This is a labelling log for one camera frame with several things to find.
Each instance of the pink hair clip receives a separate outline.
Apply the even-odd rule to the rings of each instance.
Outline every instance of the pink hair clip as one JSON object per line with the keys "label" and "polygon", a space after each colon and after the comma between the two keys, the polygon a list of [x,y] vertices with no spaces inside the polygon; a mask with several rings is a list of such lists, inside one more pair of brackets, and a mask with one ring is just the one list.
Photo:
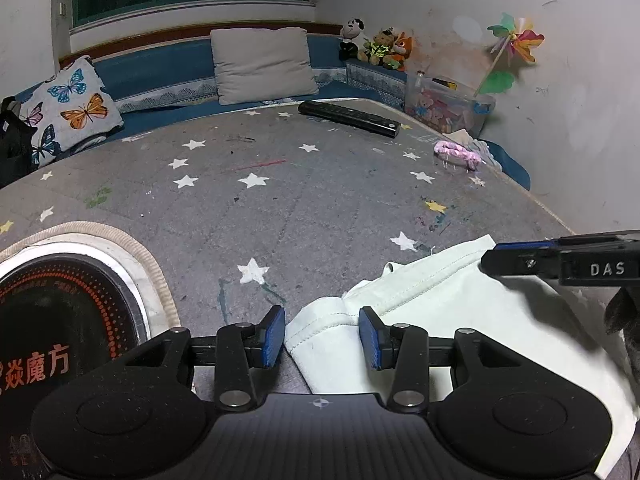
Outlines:
{"label": "pink hair clip", "polygon": [[439,140],[436,142],[436,145],[433,147],[433,151],[438,158],[449,162],[449,157],[452,157],[454,159],[451,161],[453,164],[456,162],[455,159],[458,159],[462,162],[462,165],[473,171],[475,171],[478,165],[482,162],[482,158],[477,153],[470,152],[464,146],[460,146],[459,144],[448,140]]}

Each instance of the pinwheel stick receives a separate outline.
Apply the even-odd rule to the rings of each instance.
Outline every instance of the pinwheel stick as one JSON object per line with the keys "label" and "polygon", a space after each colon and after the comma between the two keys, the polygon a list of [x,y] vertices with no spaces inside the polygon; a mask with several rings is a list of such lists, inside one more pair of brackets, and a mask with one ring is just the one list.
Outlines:
{"label": "pinwheel stick", "polygon": [[502,55],[502,53],[504,52],[504,49],[507,48],[507,45],[509,44],[509,40],[507,39],[503,44],[501,49],[498,51],[497,56],[495,56],[494,62],[491,63],[491,66],[489,67],[489,70],[486,71],[486,74],[484,74],[484,77],[482,78],[482,81],[480,82],[480,84],[478,85],[478,88],[476,88],[476,91],[474,92],[473,97],[476,97],[478,95],[478,92],[480,91],[480,89],[482,88],[482,85],[484,84],[484,82],[486,81],[486,79],[489,77],[489,75],[491,74],[491,72],[494,70],[495,66],[498,64],[498,60],[500,59],[500,56]]}

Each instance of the black bag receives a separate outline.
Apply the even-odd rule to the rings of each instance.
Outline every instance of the black bag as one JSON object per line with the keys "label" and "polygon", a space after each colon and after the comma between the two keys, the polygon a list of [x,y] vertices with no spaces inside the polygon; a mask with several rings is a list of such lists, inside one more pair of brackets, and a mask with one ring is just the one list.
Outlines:
{"label": "black bag", "polygon": [[6,98],[0,108],[0,188],[31,173],[31,137],[38,131],[23,123],[12,110],[15,98]]}

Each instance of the pillow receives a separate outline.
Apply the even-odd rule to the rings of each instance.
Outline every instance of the pillow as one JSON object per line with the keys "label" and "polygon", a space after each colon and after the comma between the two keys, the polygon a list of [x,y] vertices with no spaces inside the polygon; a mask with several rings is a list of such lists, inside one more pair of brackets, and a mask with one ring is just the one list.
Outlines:
{"label": "pillow", "polygon": [[211,49],[221,105],[318,93],[302,28],[219,28]]}
{"label": "pillow", "polygon": [[89,56],[38,86],[22,104],[20,118],[38,129],[31,137],[36,167],[46,166],[87,137],[124,124]]}

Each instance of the panda plush toy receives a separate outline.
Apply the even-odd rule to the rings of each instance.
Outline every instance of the panda plush toy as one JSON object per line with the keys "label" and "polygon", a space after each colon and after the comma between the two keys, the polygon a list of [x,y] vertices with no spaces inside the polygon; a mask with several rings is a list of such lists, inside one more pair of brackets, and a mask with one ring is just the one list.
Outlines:
{"label": "panda plush toy", "polygon": [[340,42],[340,61],[358,57],[358,49],[364,45],[364,23],[359,18],[351,18],[340,30],[343,41]]}

